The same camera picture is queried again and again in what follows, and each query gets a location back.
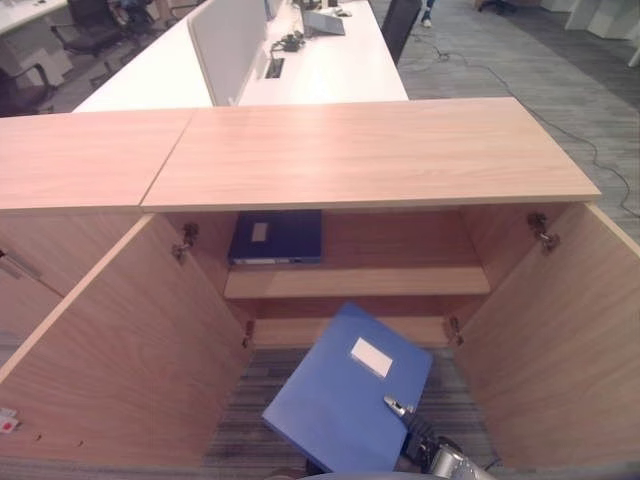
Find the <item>cabinet hinge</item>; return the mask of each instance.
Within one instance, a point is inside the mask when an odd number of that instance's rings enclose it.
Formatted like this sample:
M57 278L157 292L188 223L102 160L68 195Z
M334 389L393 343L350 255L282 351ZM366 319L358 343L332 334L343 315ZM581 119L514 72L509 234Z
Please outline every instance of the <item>cabinet hinge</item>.
M548 255L560 244L560 236L547 232L547 216L544 213L533 212L527 215L527 223L533 236L542 243L542 253Z
M197 223L185 223L182 227L182 231L184 233L182 243L174 243L171 246L171 255L173 255L180 264L184 263L187 251L195 245L196 238L198 238L198 233L200 232L200 227Z
M449 317L449 340L454 342L457 346L464 343L462 333L460 333L460 322L458 317Z
M247 348L249 346L249 342L253 338L253 331L256 327L256 322L253 320L246 323L244 326L244 338L242 339L243 348Z

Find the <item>desk divider panel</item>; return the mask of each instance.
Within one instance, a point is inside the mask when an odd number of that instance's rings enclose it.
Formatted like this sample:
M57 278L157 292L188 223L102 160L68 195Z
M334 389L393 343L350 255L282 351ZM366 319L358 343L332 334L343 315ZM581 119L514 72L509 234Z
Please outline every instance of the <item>desk divider panel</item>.
M209 0L188 19L214 105L235 105L266 38L264 0Z

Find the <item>wooden cabinet top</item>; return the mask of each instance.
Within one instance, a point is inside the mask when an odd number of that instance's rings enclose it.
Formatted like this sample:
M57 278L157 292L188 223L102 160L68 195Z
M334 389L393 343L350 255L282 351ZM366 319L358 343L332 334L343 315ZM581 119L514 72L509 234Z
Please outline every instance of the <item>wooden cabinet top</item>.
M599 194L511 98L4 119L0 145L4 210L461 205Z
M0 210L137 206L192 114L0 119Z

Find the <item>white label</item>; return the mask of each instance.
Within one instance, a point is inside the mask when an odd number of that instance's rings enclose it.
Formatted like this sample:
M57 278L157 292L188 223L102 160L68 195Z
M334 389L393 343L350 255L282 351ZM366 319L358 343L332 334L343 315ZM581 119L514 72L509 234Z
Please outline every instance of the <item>white label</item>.
M379 377L385 378L393 360L363 338L358 338L351 349L351 356L370 368Z
M273 258L243 258L236 260L238 265L275 265L277 262Z
M267 240L267 230L269 224L267 222L256 222L253 224L253 231L251 232L252 242L264 242Z

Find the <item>wood grain surface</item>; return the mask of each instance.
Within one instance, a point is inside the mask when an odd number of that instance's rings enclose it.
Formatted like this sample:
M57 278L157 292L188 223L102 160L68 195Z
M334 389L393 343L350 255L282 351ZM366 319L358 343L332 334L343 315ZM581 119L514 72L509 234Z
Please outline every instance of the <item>wood grain surface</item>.
M463 331L456 360L505 465L640 457L640 247L574 205Z
M192 110L0 119L0 210L140 203Z
M0 258L0 331L24 340L60 300L60 295Z
M200 463L250 352L178 240L143 217L0 368L0 405L23 422L3 455Z
M227 298L483 294L489 284L455 210L327 214L320 265L234 266Z
M376 318L416 345L435 348L448 343L442 317ZM259 349L310 348L331 320L332 317L259 319L253 332L253 343Z
M4 213L0 250L17 254L39 280L66 295L139 218L138 213Z
M512 98L198 110L147 210L569 201L596 187Z
M333 297L260 301L255 347L309 348L346 302L355 303L413 343L447 344L438 297Z
M491 288L497 288L531 247L539 243L527 223L527 216L544 214L549 233L553 233L553 222L566 208L562 203L544 203L472 205L460 209Z

